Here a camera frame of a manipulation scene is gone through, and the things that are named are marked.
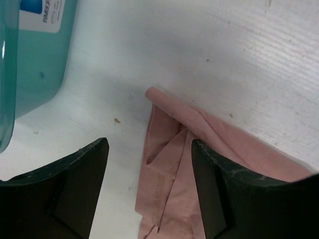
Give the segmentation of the dusty pink t shirt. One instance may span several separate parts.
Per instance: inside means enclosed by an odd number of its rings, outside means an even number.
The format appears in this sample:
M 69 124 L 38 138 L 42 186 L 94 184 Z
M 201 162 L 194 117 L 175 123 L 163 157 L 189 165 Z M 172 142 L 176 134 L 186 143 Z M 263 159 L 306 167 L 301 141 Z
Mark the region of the dusty pink t shirt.
M 205 238 L 191 162 L 195 139 L 265 176 L 294 182 L 312 175 L 305 166 L 206 111 L 154 87 L 145 96 L 153 106 L 135 205 L 143 217 L 141 239 Z

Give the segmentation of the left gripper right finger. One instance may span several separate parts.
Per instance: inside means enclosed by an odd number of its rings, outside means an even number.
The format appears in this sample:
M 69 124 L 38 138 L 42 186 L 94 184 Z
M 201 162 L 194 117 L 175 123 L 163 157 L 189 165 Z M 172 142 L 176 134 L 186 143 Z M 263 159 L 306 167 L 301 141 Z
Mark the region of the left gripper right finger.
M 218 154 L 200 140 L 192 166 L 208 239 L 316 239 L 319 177 L 277 180 Z

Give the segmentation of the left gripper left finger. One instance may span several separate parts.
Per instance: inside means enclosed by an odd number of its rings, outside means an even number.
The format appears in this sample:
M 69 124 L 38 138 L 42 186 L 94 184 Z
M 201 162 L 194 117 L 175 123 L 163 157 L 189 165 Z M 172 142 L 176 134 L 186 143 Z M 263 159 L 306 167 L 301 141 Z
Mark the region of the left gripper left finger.
M 102 187 L 109 144 L 78 151 L 0 183 L 3 239 L 87 239 Z

